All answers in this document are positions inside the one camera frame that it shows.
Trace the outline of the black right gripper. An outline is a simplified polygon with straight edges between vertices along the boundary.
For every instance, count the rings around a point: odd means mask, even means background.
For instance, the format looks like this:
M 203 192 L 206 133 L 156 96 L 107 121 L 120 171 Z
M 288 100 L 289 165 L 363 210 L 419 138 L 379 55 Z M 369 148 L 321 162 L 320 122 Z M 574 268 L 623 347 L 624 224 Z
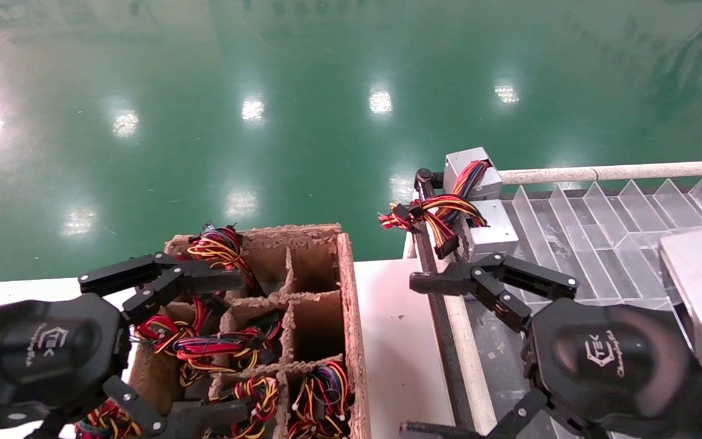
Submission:
M 531 308 L 507 287 L 552 303 L 532 317 Z M 576 297 L 576 278 L 501 253 L 449 262 L 440 273 L 412 273 L 410 289 L 469 295 L 513 332 L 529 332 L 525 375 L 538 389 L 487 435 L 405 422 L 401 438 L 516 438 L 546 409 L 576 435 L 602 430 L 638 438 L 702 438 L 702 366 L 671 312 L 574 302 L 569 299 Z

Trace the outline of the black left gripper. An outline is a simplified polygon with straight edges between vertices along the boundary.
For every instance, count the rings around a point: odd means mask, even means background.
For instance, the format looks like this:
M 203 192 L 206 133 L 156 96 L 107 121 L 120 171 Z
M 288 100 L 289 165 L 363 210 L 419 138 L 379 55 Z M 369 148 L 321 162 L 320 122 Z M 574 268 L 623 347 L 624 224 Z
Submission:
M 92 294 L 0 305 L 0 430 L 47 418 L 73 423 L 107 395 L 139 425 L 136 438 L 198 438 L 248 419 L 245 399 L 162 416 L 120 378 L 132 348 L 126 325 L 139 326 L 182 294 L 242 289 L 241 271 L 155 253 L 84 273 L 79 284 Z M 102 298 L 132 287 L 122 316 Z

